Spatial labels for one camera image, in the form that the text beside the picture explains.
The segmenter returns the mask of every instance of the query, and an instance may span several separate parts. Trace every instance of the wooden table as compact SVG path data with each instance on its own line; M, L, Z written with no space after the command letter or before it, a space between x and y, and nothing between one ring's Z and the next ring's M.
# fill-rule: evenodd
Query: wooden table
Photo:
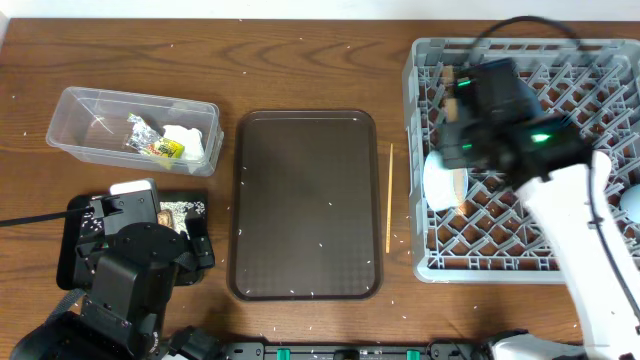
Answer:
M59 211L77 194L144 177L154 177L161 189L208 189L218 266L201 284L174 289L165 334L196 325L223 340L264 334L272 342L425 343L436 337L481 339L519 327L550 340L579 341L578 319L563 286L425 284L412 273L402 67L419 37L473 36L489 25L12 20L0 53L0 218ZM633 23L573 26L584 37L640 38ZM499 35L558 36L529 24ZM226 136L215 174L200 178L93 165L50 147L45 134L68 86L216 103ZM344 108L362 109L375 119L383 224L389 143L395 147L391 232L397 238L384 256L382 289L366 301L236 300L227 289L224 261L236 123L257 109ZM64 295L55 283L62 225L0 229L0 358Z

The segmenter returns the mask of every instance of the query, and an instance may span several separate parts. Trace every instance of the gray plastic crate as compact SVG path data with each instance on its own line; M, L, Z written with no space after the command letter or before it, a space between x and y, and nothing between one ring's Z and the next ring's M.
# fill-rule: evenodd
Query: gray plastic crate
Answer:
M424 198L424 159L437 144L437 125L446 120L443 67L504 57L514 59L519 77L534 89L547 112L566 115L582 135L598 138L596 148L613 162L605 190L610 209L640 264L640 225L617 207L624 189L640 183L640 135L631 128L640 123L640 42L584 40L584 48L595 59L595 65L589 65L576 46L564 39L489 38L469 53L472 41L418 39L402 73L410 154L411 246L418 279L563 283L544 235L512 190L501 186L502 174L471 170L462 212L436 213ZM464 64L457 63L465 58Z

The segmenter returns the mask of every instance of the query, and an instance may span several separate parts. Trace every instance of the white wall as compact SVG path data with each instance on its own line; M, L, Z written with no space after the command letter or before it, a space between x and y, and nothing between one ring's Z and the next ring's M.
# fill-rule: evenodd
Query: white wall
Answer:
M640 20L640 0L0 0L8 17Z

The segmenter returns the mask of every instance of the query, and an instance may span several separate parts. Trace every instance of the green light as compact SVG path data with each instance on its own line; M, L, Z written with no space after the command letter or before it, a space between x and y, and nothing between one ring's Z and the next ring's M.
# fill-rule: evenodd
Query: green light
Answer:
M531 140L533 140L533 142L544 142L549 140L550 137L551 135L548 134L533 134L531 135Z

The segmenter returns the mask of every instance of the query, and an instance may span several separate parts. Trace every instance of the clear plastic container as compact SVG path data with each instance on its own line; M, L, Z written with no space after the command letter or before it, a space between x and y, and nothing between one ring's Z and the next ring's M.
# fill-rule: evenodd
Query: clear plastic container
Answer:
M133 124L142 117L160 135L164 125L196 128L202 133L200 160L142 155L127 145ZM216 167L224 133L218 107L199 101L119 91L70 87L60 96L47 132L47 143L76 158L102 165L210 176Z

